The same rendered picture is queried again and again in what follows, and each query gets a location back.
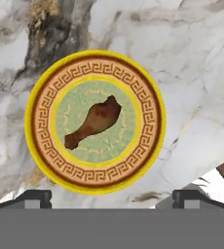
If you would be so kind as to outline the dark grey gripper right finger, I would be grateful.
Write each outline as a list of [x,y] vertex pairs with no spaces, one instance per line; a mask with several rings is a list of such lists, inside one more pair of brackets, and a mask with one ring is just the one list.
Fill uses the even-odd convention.
[[224,203],[210,199],[197,190],[175,190],[172,199],[172,207],[176,209],[224,209]]

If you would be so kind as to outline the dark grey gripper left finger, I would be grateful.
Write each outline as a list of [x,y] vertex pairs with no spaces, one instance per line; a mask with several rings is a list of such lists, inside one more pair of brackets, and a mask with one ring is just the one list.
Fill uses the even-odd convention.
[[51,209],[50,190],[27,190],[13,200],[0,203],[0,208],[8,209]]

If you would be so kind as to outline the brown chicken drumstick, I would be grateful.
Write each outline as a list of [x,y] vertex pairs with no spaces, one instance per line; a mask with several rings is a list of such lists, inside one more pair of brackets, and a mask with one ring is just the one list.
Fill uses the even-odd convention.
[[122,106],[117,102],[114,95],[110,95],[102,103],[94,104],[83,124],[74,132],[64,136],[64,147],[74,150],[85,138],[97,135],[110,128],[117,122]]

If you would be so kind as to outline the yellow rimmed patterned plate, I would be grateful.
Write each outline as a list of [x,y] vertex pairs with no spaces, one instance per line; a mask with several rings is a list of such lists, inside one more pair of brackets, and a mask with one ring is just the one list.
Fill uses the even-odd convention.
[[[122,106],[117,122],[66,149],[64,136],[110,95]],[[132,59],[102,50],[68,55],[47,69],[24,116],[26,143],[43,173],[88,195],[115,192],[139,179],[159,154],[165,129],[164,102],[150,75]]]

